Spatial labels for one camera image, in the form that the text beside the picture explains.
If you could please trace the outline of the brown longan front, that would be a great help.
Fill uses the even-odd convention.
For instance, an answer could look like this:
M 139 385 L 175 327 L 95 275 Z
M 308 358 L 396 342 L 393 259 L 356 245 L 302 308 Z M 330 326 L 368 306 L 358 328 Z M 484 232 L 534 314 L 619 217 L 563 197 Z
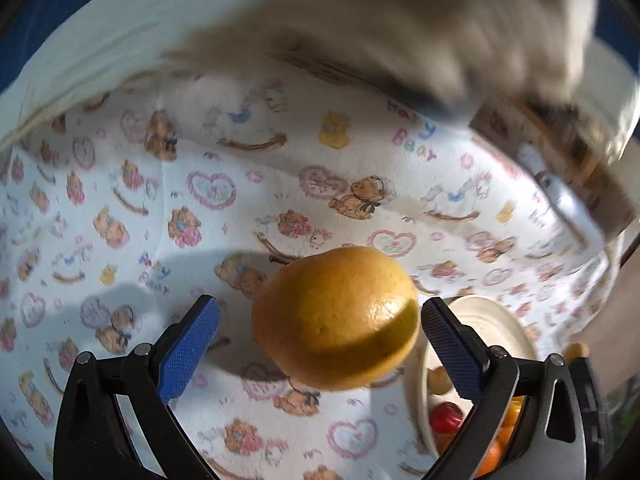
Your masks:
M 435 396 L 444 396 L 452 389 L 452 382 L 445 367 L 439 366 L 427 370 L 427 389 Z

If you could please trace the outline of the red cherry tomato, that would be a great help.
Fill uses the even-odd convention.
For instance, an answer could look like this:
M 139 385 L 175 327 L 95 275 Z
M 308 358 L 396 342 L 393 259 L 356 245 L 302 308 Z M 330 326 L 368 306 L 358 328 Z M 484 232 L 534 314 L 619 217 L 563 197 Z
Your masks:
M 436 434 L 455 434 L 464 421 L 464 413 L 457 404 L 442 402 L 431 409 L 428 421 Z

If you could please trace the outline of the large yellow grapefruit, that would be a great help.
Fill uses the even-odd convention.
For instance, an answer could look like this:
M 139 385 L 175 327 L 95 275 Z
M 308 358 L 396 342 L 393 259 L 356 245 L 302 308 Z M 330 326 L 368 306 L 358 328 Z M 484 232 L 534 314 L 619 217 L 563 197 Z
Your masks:
M 321 390 L 369 385 L 405 361 L 418 339 L 416 288 L 392 258 L 345 247 L 297 259 L 252 304 L 256 342 L 282 372 Z

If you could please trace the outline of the small yellow orange tomato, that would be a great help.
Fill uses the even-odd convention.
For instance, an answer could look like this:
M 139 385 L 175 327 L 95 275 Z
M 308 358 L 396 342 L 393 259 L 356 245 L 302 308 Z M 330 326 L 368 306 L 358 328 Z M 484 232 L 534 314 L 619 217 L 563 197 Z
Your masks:
M 576 359 L 588 358 L 589 355 L 589 348 L 583 342 L 572 342 L 563 352 L 563 358 L 567 363 L 573 362 Z

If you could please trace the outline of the orange mandarin with stem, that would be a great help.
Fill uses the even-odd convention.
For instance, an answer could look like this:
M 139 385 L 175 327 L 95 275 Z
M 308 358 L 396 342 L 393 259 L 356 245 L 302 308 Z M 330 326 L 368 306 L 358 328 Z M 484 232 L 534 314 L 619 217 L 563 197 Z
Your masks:
M 475 473 L 475 479 L 483 477 L 485 474 L 490 474 L 495 471 L 500 464 L 500 460 L 503 456 L 503 446 L 498 440 L 491 443 L 488 451 L 484 457 L 484 460 L 478 467 Z

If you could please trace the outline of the cream round plate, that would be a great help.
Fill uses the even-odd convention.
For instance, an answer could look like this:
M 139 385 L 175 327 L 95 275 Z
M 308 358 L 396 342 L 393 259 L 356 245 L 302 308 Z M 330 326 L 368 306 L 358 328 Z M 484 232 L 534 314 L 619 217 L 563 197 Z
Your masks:
M 430 414 L 442 402 L 469 414 L 480 400 L 490 367 L 489 349 L 500 347 L 512 358 L 535 361 L 537 351 L 524 328 L 500 304 L 481 296 L 448 302 L 433 297 L 421 308 L 426 347 L 418 371 L 418 425 L 428 452 L 439 456 Z

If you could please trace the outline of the wooden headboard panel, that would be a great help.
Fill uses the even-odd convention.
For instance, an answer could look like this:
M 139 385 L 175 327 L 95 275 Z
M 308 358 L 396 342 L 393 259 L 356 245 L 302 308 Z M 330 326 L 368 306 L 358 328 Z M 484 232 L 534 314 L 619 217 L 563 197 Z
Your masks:
M 639 239 L 623 253 L 604 309 L 576 337 L 584 342 L 605 393 L 639 373 Z

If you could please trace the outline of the baby bear printed sheet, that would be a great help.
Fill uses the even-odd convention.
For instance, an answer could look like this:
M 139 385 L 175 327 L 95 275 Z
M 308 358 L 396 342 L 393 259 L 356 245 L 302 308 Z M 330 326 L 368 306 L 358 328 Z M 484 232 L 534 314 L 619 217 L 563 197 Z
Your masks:
M 298 70 L 177 77 L 66 110 L 1 152 L 1 418 L 53 474 L 75 356 L 152 341 L 201 295 L 221 326 L 171 402 L 230 479 L 414 479 L 420 353 L 374 384 L 283 377 L 250 305 L 281 257 L 363 246 L 420 292 L 500 301 L 541 353 L 611 290 L 620 243 L 590 254 L 536 183 L 469 131 Z

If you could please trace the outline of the white remote control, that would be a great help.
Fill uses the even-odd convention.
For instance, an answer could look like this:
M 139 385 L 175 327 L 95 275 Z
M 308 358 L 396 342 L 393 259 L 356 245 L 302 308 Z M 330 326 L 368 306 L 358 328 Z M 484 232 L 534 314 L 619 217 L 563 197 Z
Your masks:
M 515 157 L 547 196 L 551 208 L 570 230 L 578 246 L 587 252 L 600 252 L 605 245 L 600 226 L 570 186 L 547 167 L 541 152 L 533 144 L 523 143 L 516 150 Z

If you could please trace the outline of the striped Paris blanket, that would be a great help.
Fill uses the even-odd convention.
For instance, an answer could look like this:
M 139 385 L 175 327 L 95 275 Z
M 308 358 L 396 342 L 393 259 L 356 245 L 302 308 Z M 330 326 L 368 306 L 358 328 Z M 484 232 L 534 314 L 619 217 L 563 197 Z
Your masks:
M 1 142 L 172 70 L 248 74 L 302 48 L 449 107 L 497 90 L 574 102 L 618 159 L 639 123 L 639 45 L 615 0 L 30 0 L 1 41 Z

